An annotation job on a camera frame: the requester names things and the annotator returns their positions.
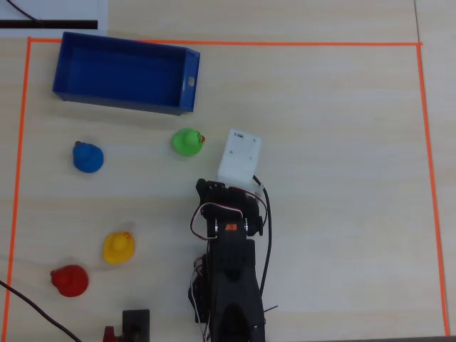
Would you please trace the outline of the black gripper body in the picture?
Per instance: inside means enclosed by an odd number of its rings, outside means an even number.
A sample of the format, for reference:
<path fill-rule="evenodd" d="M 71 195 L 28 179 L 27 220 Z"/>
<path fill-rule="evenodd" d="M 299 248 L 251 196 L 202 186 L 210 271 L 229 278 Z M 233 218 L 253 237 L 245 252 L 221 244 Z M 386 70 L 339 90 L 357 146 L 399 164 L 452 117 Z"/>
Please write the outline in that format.
<path fill-rule="evenodd" d="M 220 230 L 224 230 L 224 224 L 237 222 L 242 222 L 247 236 L 263 235 L 264 218 L 259 204 L 264 205 L 264 200 L 260 196 L 221 182 L 210 181 L 210 184 L 208 201 L 199 203 L 199 211 L 207 221 L 208 236 L 217 236 Z"/>

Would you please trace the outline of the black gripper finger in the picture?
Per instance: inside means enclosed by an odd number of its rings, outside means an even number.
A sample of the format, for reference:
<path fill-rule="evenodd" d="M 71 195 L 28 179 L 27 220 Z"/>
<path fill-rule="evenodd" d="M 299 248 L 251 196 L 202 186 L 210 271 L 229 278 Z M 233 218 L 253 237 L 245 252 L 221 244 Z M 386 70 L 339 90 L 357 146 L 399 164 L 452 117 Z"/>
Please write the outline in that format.
<path fill-rule="evenodd" d="M 210 192 L 210 181 L 205 179 L 198 179 L 196 184 L 197 194 L 199 195 L 200 202 L 207 202 L 209 199 L 209 192 Z"/>

